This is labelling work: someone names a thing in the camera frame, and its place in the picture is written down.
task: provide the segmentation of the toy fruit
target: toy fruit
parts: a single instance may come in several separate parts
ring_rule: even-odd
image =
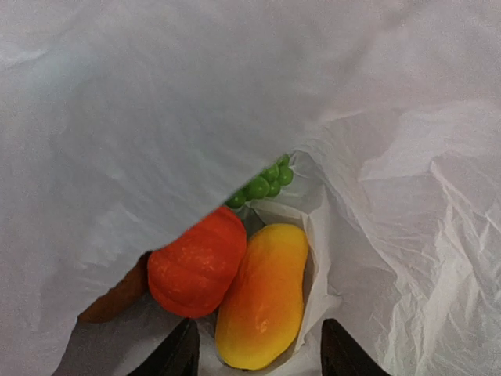
[[[296,338],[307,256],[306,234],[293,225],[266,226],[249,240],[216,325],[216,346],[229,366],[262,369]]]
[[[246,251],[242,222],[219,208],[148,261],[151,295],[167,311],[198,318],[221,303]]]
[[[227,201],[226,206],[240,209],[246,201],[261,200],[265,197],[276,197],[282,186],[288,186],[294,177],[289,168],[290,157],[284,154],[276,163],[254,177],[241,190],[236,191]]]
[[[288,186],[292,182],[292,178],[294,177],[294,173],[287,166],[279,167],[280,174],[277,178],[277,181],[281,186]]]
[[[146,264],[149,256],[149,252],[141,256],[115,287],[97,298],[80,314],[78,321],[92,324],[111,321],[139,300],[148,291]]]

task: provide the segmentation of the toy pumpkin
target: toy pumpkin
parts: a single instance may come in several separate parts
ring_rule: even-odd
[[[179,316],[206,316],[219,306],[247,248],[240,219],[218,208],[148,261],[151,295]]]

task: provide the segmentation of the toy mango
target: toy mango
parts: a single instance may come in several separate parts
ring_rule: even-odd
[[[216,347],[229,366],[260,370],[294,341],[307,256],[306,234],[293,225],[266,226],[249,240],[216,325]]]

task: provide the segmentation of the grape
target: grape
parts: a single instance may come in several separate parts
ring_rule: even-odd
[[[294,177],[294,173],[287,166],[280,166],[280,175],[277,181],[281,186],[288,186],[290,182],[292,182],[292,178]]]
[[[269,192],[269,183],[262,176],[255,177],[247,184],[246,195],[248,200],[265,198]]]
[[[226,201],[226,206],[231,209],[239,209],[245,204],[245,193],[242,190],[237,191]]]
[[[265,178],[268,183],[274,182],[280,174],[279,166],[274,164],[272,167],[265,169],[262,173],[261,176]]]
[[[288,166],[290,161],[289,154],[284,154],[280,159],[276,162],[278,166]]]
[[[267,197],[276,197],[280,193],[280,183],[275,180],[269,184],[269,192]]]

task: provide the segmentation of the mango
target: mango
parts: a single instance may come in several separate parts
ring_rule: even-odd
[[[230,367],[265,368],[297,337],[307,257],[306,234],[293,225],[266,226],[249,240],[216,324],[216,347]]]

